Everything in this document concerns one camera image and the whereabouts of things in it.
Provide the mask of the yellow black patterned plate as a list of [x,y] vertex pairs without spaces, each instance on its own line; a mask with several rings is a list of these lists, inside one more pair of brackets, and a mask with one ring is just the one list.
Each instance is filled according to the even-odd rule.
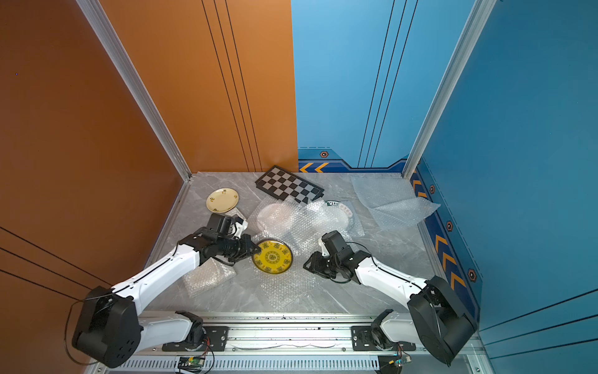
[[290,247],[275,239],[265,239],[258,244],[260,253],[252,256],[256,268],[266,274],[283,274],[294,262]]

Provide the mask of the cream yellow dinner plate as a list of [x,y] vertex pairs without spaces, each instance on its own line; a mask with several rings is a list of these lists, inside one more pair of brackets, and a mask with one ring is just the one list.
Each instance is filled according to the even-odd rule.
[[222,188],[213,191],[206,199],[206,207],[213,213],[226,213],[239,203],[239,193],[235,189]]

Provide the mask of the bubble wrap sheet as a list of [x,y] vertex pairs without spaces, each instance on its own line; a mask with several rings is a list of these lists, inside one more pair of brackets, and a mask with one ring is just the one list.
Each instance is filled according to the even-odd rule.
[[416,196],[401,175],[367,173],[352,175],[350,180],[359,201],[384,230],[417,226],[441,206]]

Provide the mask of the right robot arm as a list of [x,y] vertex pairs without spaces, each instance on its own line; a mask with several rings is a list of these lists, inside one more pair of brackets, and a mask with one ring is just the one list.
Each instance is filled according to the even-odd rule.
[[426,280],[393,269],[364,246],[355,251],[338,231],[323,235],[319,246],[304,263],[306,271],[336,284],[372,288],[409,311],[384,310],[369,327],[354,333],[355,350],[373,348],[403,355],[405,347],[421,346],[450,366],[476,333],[477,321],[444,278]]

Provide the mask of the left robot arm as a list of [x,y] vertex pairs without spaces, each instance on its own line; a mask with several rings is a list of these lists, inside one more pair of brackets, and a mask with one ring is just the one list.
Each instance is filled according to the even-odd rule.
[[135,353],[163,344],[200,348],[207,333],[200,316],[175,311],[144,317],[146,307],[173,283],[211,259],[227,266],[260,253],[239,216],[214,213],[208,223],[179,240],[168,254],[110,288],[97,287],[82,300],[71,347],[114,369]]

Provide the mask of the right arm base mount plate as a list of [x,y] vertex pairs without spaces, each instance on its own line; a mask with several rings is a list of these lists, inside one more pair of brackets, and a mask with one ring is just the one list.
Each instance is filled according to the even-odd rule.
[[417,346],[407,341],[392,342],[381,329],[371,326],[353,326],[350,328],[353,350],[355,352],[415,352]]

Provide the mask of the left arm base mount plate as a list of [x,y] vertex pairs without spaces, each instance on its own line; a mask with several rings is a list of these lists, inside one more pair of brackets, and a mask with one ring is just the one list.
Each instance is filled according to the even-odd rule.
[[208,326],[193,329],[181,342],[162,345],[163,352],[223,352],[227,345],[230,328],[226,326]]

